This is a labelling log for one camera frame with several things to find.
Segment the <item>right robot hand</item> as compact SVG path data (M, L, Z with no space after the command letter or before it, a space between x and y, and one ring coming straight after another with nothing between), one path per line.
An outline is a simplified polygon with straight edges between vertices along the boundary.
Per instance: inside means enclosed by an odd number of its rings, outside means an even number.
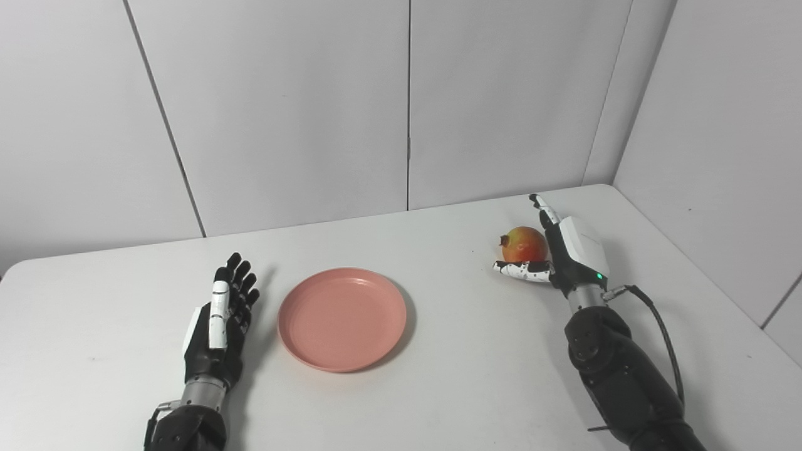
M542 262L494 262L494 271L511 279L550 283L565 297L585 286L608 289L610 268L598 234L583 220L562 217L542 196L529 195L545 231L551 259Z

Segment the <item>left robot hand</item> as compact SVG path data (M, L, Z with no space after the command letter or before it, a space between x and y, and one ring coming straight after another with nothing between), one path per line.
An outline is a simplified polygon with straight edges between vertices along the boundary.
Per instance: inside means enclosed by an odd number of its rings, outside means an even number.
M251 263L233 253L214 275L208 303L195 311L184 346L184 379L212 377L225 389L241 379L244 341L260 297Z

